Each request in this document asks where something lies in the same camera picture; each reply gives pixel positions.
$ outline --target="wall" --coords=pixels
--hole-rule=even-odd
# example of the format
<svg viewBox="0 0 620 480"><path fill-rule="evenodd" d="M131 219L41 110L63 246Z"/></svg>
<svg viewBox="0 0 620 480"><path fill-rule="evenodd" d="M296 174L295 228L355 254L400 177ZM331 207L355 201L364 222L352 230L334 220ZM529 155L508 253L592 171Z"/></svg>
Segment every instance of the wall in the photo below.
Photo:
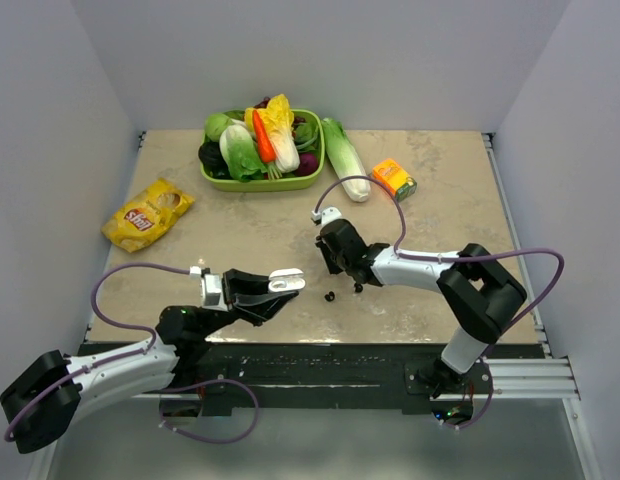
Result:
<svg viewBox="0 0 620 480"><path fill-rule="evenodd" d="M143 128L286 93L349 128L494 131L568 0L72 0Z"/></svg>
<svg viewBox="0 0 620 480"><path fill-rule="evenodd" d="M81 340L134 140L70 3L0 0L0 393ZM24 478L5 427L0 406L0 478Z"/></svg>
<svg viewBox="0 0 620 480"><path fill-rule="evenodd" d="M620 0L572 1L495 143L522 243L566 256L541 312L620 479ZM540 291L554 266L529 265Z"/></svg>

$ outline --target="green basket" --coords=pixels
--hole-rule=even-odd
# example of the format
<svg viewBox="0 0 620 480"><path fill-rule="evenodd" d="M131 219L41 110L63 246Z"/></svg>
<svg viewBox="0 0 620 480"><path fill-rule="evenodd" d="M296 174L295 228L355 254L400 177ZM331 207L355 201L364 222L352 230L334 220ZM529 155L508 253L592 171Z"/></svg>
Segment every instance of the green basket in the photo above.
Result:
<svg viewBox="0 0 620 480"><path fill-rule="evenodd" d="M303 188L308 188L317 181L317 178L323 169L326 150L325 142L323 140L323 129L321 128L319 117L311 111L292 110L292 112L297 117L305 118L306 122L314 122L319 125L319 136L315 142L315 148L311 150L311 152L314 153L319 160L319 168L317 168L316 172L306 177L284 177L278 180L250 180L249 182L238 182L236 180L217 180L216 178L212 178L208 175L208 172L206 172L203 164L201 164L201 175L203 175L203 177L208 180L214 188L223 190L224 192L284 192L287 190L301 190ZM226 114L233 114L233 116L236 116L238 113L241 112L238 110L226 112ZM209 141L209 139L204 132L203 143L207 141Z"/></svg>

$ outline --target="orange carrot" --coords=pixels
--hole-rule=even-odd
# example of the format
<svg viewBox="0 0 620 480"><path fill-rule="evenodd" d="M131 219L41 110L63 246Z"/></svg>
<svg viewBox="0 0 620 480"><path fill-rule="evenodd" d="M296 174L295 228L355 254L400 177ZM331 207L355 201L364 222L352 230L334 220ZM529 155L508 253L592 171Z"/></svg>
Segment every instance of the orange carrot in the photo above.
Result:
<svg viewBox="0 0 620 480"><path fill-rule="evenodd" d="M277 159L277 153L274 151L272 143L270 143L266 127L263 125L263 121L256 108L252 111L252 126L254 127L254 133L257 135L257 151L261 161L263 163L274 162Z"/></svg>

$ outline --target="gray floor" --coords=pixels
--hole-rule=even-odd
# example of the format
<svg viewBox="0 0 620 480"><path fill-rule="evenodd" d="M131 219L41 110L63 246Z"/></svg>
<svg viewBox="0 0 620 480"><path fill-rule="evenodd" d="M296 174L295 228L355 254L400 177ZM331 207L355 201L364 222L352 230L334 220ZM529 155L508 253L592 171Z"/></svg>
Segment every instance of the gray floor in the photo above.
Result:
<svg viewBox="0 0 620 480"><path fill-rule="evenodd" d="M250 421L199 419L199 433L228 436ZM581 479L560 401L493 402L462 432L393 411L266 410L234 445L201 444L158 429L156 400L98 412L63 438L55 480Z"/></svg>

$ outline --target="orange box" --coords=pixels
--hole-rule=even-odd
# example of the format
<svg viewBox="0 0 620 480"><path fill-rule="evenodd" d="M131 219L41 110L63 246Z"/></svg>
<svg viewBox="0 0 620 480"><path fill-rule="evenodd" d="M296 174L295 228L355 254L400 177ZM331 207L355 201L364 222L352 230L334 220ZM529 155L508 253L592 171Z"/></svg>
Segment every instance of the orange box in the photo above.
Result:
<svg viewBox="0 0 620 480"><path fill-rule="evenodd" d="M372 177L383 183L401 201L417 191L417 182L392 158L386 158L372 169Z"/></svg>

